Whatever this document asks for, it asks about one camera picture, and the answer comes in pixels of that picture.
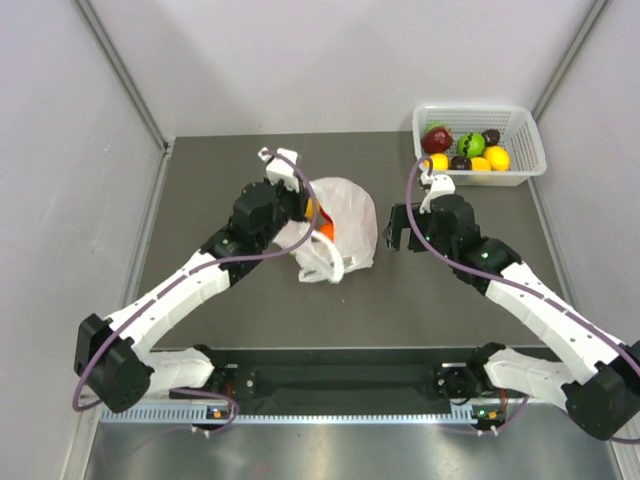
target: metal floor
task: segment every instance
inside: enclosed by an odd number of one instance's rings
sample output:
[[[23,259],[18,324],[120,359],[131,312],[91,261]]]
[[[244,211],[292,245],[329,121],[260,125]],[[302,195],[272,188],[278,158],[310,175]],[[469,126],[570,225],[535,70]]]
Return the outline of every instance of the metal floor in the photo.
[[[413,164],[411,133],[337,133],[178,138],[168,165],[140,292],[179,268],[226,224],[242,188],[264,176],[264,145],[301,154],[310,178],[341,176],[373,197],[382,230],[404,201]],[[485,235],[522,255],[560,291],[529,186],[460,188]],[[422,195],[416,189],[416,200]],[[214,348],[453,347],[490,341],[539,343],[502,308],[461,283],[427,253],[392,253],[379,239],[373,268],[339,285],[300,284],[291,257],[267,261],[236,287],[189,315],[159,346]]]
[[[497,438],[434,425],[238,425],[219,437],[102,424],[85,480],[621,479],[608,443],[555,408],[527,405]]]

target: white plastic bag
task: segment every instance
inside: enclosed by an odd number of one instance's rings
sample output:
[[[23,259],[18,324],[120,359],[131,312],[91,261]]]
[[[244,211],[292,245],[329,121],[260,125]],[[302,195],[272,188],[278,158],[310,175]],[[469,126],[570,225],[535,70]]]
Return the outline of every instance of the white plastic bag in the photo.
[[[373,265],[378,240],[376,211],[371,196],[350,180],[339,177],[311,182],[320,206],[331,217],[334,241],[320,232],[301,245],[293,256],[300,265],[298,280],[337,283],[344,273]],[[287,248],[302,238],[309,223],[289,222],[274,239]]]

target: white wall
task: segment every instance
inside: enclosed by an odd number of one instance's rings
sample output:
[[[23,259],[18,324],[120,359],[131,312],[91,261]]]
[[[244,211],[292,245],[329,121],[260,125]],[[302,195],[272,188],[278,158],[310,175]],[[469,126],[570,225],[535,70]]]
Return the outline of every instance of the white wall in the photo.
[[[583,312],[640,340],[640,2],[611,2],[540,122],[543,201]]]
[[[166,136],[409,130],[532,108],[591,0],[92,0]]]
[[[0,7],[0,478],[57,478],[79,322],[126,278],[160,153],[69,0]]]

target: metal frame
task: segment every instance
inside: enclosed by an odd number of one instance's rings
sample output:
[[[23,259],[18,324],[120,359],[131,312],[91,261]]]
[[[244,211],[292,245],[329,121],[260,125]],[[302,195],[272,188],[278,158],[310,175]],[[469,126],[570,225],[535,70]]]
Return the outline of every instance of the metal frame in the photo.
[[[113,42],[109,38],[102,22],[98,18],[95,9],[91,5],[89,0],[71,0],[78,10],[78,13],[84,20],[85,24],[89,28],[96,43],[104,53],[105,59],[109,66],[113,69],[116,77],[120,81],[122,88],[126,92],[127,96],[131,100],[133,107],[135,108],[142,122],[147,127],[149,134],[153,138],[153,141],[160,147],[163,152],[166,152],[169,148],[169,142],[165,139],[160,127],[156,123],[153,115],[149,111],[144,98],[140,94],[138,87],[133,81],[127,67],[125,67],[122,58],[118,54],[118,51],[113,45]]]
[[[562,86],[567,74],[571,67],[575,63],[578,55],[587,43],[587,40],[593,33],[598,22],[602,19],[607,7],[613,0],[594,0],[591,7],[587,11],[587,14],[583,18],[578,31],[571,40],[569,47],[565,51],[564,55],[560,59],[560,62],[556,66],[553,75],[549,79],[549,82],[542,90],[540,98],[536,102],[536,106],[533,108],[531,114],[536,122],[540,121],[547,108],[549,107],[553,97]]]

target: black bracket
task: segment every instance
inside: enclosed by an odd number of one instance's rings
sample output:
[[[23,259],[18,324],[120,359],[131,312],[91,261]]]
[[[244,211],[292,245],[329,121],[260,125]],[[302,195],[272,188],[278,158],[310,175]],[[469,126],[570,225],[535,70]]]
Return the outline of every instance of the black bracket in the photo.
[[[504,242],[484,237],[476,224],[473,207],[460,195],[443,195],[431,202],[431,213],[420,213],[420,204],[411,205],[411,211],[423,237],[439,253],[462,265],[486,273],[500,275],[500,272],[512,263],[521,263],[522,259]],[[410,228],[407,207],[396,203],[391,208],[389,225],[383,231],[383,237],[389,250],[400,249],[402,230]],[[426,248],[411,230],[409,250],[424,252]],[[489,281],[475,275],[453,269],[456,277],[473,286],[482,295]]]
[[[621,347],[640,364],[640,342]],[[584,385],[573,382],[562,390],[569,417],[592,437],[608,440],[640,412],[640,378],[621,357],[597,367]]]
[[[109,322],[96,314],[80,324],[74,365],[78,376],[112,333]],[[114,413],[124,412],[144,396],[154,371],[138,359],[129,340],[116,338],[87,379],[87,385]]]

